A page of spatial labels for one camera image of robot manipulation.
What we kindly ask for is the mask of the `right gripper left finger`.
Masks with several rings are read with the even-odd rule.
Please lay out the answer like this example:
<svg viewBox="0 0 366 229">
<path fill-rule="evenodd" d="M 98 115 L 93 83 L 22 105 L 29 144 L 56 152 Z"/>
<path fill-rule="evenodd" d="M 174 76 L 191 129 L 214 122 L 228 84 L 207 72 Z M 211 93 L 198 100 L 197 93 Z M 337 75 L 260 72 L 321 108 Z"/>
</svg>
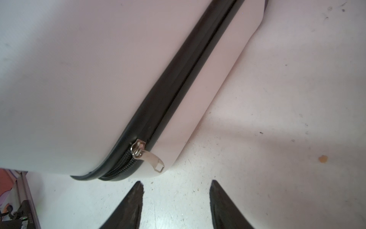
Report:
<svg viewBox="0 0 366 229">
<path fill-rule="evenodd" d="M 100 229 L 139 229 L 144 185 L 137 181 Z"/>
</svg>

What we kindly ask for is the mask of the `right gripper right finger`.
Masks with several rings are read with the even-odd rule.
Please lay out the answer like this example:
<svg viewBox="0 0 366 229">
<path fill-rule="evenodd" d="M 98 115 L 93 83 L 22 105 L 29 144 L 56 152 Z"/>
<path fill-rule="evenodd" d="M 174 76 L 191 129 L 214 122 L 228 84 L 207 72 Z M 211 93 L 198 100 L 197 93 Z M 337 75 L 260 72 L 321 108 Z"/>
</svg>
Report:
<svg viewBox="0 0 366 229">
<path fill-rule="evenodd" d="M 209 195 L 214 229 L 254 229 L 217 180 L 212 180 Z"/>
</svg>

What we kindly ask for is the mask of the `black white suitcase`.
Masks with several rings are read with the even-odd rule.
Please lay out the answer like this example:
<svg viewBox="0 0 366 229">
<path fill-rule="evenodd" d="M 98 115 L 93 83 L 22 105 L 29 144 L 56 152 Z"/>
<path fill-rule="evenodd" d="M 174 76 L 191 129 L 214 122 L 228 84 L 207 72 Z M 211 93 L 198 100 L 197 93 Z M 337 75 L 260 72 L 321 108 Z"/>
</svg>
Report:
<svg viewBox="0 0 366 229">
<path fill-rule="evenodd" d="M 267 1 L 1 1 L 1 167 L 75 180 L 173 165 Z"/>
</svg>

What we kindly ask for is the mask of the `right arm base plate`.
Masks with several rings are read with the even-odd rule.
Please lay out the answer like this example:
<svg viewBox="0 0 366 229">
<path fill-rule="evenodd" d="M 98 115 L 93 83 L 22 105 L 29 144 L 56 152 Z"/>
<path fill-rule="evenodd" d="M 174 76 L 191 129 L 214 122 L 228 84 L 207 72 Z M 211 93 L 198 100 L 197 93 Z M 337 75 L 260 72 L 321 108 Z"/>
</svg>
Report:
<svg viewBox="0 0 366 229">
<path fill-rule="evenodd" d="M 1 213 L 1 229 L 36 229 L 36 221 L 28 200 L 24 200 L 17 211 L 9 205 L 6 213 Z"/>
</svg>

